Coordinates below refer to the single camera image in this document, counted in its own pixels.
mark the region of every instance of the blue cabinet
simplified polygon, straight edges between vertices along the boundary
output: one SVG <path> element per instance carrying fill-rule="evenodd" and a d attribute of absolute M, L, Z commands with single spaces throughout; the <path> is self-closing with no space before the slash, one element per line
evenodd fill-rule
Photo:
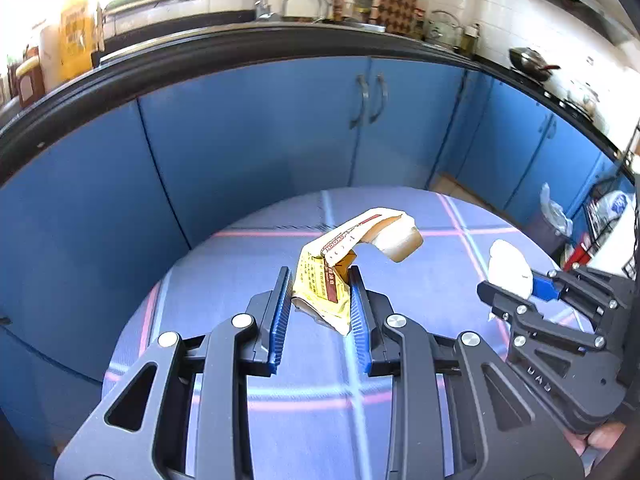
<path fill-rule="evenodd" d="M 536 100 L 495 82 L 458 174 L 460 184 L 503 210 L 539 147 L 550 118 L 551 112 Z"/>
<path fill-rule="evenodd" d="M 192 246 L 291 196 L 348 184 L 365 57 L 273 62 L 140 98 L 164 186 Z"/>
<path fill-rule="evenodd" d="M 458 177 L 486 108 L 495 79 L 481 72 L 466 72 L 465 87 L 455 111 L 449 137 L 438 164 L 439 173 Z"/>
<path fill-rule="evenodd" d="M 600 150 L 565 120 L 554 115 L 545 137 L 518 189 L 506 207 L 517 224 L 527 224 L 540 210 L 540 189 L 546 182 L 551 200 L 571 215 Z"/>
<path fill-rule="evenodd" d="M 427 185 L 463 72 L 435 63 L 372 61 L 370 105 L 358 142 L 353 186 Z"/>
<path fill-rule="evenodd" d="M 9 329 L 96 380 L 149 288 L 187 250 L 135 103 L 78 128 L 0 188 Z"/>

